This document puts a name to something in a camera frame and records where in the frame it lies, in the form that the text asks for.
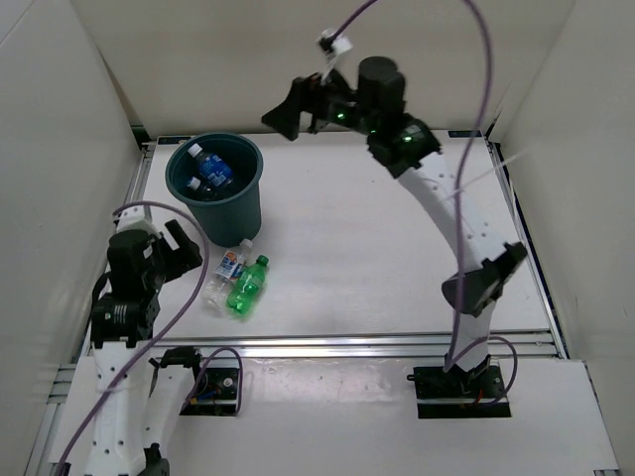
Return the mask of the clear unlabelled plastic bottle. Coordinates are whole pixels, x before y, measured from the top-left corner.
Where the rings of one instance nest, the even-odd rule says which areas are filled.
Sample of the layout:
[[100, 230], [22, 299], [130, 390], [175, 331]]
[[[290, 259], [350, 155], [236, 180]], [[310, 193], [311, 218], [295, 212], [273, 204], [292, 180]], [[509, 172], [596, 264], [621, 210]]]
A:
[[217, 201], [221, 199], [219, 192], [207, 181], [200, 178], [191, 177], [187, 187], [198, 201]]

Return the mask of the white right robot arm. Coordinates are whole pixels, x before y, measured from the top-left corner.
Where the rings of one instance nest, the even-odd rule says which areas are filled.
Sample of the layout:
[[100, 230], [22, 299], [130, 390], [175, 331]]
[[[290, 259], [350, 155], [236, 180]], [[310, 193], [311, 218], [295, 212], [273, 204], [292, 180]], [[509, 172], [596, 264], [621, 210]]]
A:
[[445, 383], [452, 393], [466, 397], [480, 386], [489, 365], [492, 313], [527, 250], [493, 231], [455, 190], [441, 143], [406, 111], [405, 89], [406, 78], [393, 60], [370, 57], [358, 67], [355, 88], [337, 70], [295, 78], [284, 101], [261, 121], [290, 141], [298, 138], [304, 113], [311, 116], [312, 134], [333, 124], [364, 135], [372, 157], [431, 217], [458, 266], [442, 284], [454, 311]]

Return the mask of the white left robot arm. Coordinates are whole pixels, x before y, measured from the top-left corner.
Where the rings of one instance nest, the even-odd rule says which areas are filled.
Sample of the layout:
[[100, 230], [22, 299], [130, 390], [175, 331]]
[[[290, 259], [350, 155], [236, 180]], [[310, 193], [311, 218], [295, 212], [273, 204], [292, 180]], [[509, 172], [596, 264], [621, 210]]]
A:
[[165, 232], [141, 221], [120, 224], [107, 249], [108, 271], [91, 306], [90, 343], [97, 393], [86, 475], [139, 475], [165, 464], [144, 440], [150, 365], [146, 347], [154, 336], [164, 284], [202, 264], [198, 246], [177, 220]]

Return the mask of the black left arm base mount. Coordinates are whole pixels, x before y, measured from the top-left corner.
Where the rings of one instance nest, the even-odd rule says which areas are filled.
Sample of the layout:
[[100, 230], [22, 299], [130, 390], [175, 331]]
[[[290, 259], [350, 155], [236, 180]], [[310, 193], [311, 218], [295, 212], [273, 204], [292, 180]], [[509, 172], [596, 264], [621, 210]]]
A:
[[[234, 367], [212, 367], [212, 361], [229, 354]], [[184, 403], [181, 416], [237, 417], [242, 407], [244, 365], [239, 352], [223, 346], [203, 358], [194, 373], [194, 384]]]

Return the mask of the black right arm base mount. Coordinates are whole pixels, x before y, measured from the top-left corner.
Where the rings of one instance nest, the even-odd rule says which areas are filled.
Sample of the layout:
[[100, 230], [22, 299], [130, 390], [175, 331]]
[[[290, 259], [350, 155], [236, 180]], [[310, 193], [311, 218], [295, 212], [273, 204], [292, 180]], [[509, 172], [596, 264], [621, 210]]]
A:
[[407, 381], [414, 385], [419, 419], [511, 417], [499, 365], [486, 358], [470, 372], [454, 365], [415, 367]]

